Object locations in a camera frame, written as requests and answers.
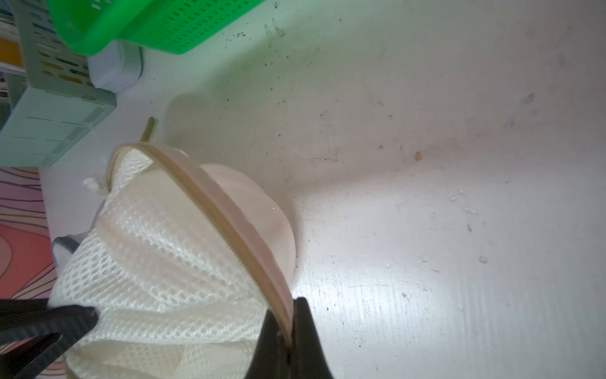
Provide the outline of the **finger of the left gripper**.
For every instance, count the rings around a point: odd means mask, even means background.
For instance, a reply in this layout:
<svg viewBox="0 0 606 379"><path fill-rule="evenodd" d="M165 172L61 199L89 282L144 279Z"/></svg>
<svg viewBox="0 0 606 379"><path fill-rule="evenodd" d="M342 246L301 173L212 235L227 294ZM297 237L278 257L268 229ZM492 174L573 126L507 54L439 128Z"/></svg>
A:
<svg viewBox="0 0 606 379"><path fill-rule="evenodd" d="M45 299L1 301L2 378L35 378L99 321L92 307L77 305L51 308Z"/></svg>

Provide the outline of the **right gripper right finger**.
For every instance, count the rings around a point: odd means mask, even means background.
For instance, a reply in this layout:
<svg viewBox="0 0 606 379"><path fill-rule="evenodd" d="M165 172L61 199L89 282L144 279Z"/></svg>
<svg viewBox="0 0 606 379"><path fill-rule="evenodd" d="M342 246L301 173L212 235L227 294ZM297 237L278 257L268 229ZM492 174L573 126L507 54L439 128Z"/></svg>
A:
<svg viewBox="0 0 606 379"><path fill-rule="evenodd" d="M300 297L294 300L292 332L290 377L333 379L306 298Z"/></svg>

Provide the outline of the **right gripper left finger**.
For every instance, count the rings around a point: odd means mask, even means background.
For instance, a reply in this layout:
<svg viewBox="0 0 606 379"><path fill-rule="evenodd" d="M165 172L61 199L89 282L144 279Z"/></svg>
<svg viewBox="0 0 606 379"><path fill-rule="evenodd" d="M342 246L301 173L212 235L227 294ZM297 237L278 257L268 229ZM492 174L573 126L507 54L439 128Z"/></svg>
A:
<svg viewBox="0 0 606 379"><path fill-rule="evenodd" d="M288 367L284 337L274 314L268 310L245 379L288 378Z"/></svg>

